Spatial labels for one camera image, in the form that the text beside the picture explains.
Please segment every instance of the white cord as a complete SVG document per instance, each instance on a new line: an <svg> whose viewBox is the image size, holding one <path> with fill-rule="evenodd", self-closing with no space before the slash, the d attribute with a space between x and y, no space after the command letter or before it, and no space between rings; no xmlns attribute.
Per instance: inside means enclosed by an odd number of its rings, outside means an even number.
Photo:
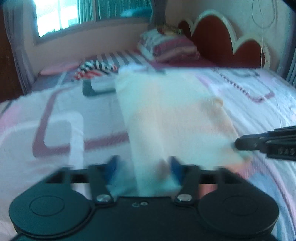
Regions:
<svg viewBox="0 0 296 241"><path fill-rule="evenodd" d="M267 26L264 26L264 16L263 16L263 13L262 13L262 9L261 9L261 4L260 4L260 0L258 0L258 4L259 4L259 10L260 10L260 14L261 14L261 17L262 17L262 26L260 26L254 19L254 14L253 14L253 9L254 9L254 1L253 0L253 3L252 3L252 19L253 19L253 22L259 27L262 29L262 42L261 42L261 52L260 52L260 68L262 69L262 52L263 52L263 45L264 45L264 30L265 29L268 29L271 27L271 25L273 24L275 18L276 18L276 11L275 11L275 5L274 5L274 0L271 0L272 2L272 9L273 9L273 12L274 12L274 16L273 16L273 19L272 21L267 25Z"/></svg>

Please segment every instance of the window sill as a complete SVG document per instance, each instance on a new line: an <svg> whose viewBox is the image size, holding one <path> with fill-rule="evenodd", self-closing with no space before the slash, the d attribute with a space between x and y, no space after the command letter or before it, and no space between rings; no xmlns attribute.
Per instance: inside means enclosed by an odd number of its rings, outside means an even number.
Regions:
<svg viewBox="0 0 296 241"><path fill-rule="evenodd" d="M94 29L94 28L103 28L108 26L117 26L117 25L125 25L125 24L140 24L140 23L148 23L148 22L149 22L149 19L147 18L118 18L118 19L105 19L98 22L96 21L87 22L87 23L71 26L56 32L47 33L42 37L36 36L35 45L40 45L47 41L64 37L68 34L79 33L79 32Z"/></svg>

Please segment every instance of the bed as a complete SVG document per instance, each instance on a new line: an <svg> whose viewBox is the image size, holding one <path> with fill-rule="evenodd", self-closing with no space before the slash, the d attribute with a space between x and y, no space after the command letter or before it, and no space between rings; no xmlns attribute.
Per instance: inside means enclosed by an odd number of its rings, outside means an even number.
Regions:
<svg viewBox="0 0 296 241"><path fill-rule="evenodd" d="M117 61L119 66L144 64L153 72L183 67L184 73L196 76L196 81L223 100L239 135L296 125L296 89L269 70L271 58L266 46L261 64L259 37L237 39L231 24L216 11L204 12L195 23L182 21L179 28L197 45L202 55L198 62L151 63L131 50L90 59ZM72 82L74 73L39 77L30 95L2 111L0 240L16 235L8 215L11 201L59 167L81 169L119 155L125 160L121 164L126 185L111 186L110 191L114 195L137 194L129 137L112 88L115 76ZM254 153L251 164L238 173L277 201L280 217L274 236L295 240L296 164ZM88 195L85 186L75 188Z"/></svg>

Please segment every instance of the window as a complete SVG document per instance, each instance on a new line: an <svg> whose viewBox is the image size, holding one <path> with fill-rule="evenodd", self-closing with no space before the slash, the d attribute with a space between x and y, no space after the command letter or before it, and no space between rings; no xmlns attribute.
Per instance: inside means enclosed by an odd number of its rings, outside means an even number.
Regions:
<svg viewBox="0 0 296 241"><path fill-rule="evenodd" d="M34 0L38 36L113 18L150 18L149 0Z"/></svg>

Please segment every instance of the stack of pillows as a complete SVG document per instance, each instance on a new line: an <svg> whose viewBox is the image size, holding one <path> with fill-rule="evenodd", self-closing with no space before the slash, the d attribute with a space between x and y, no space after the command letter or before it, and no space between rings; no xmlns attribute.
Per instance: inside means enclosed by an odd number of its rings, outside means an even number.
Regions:
<svg viewBox="0 0 296 241"><path fill-rule="evenodd" d="M172 63L198 60L200 57L194 43L174 26L158 26L140 37L138 49L150 61Z"/></svg>

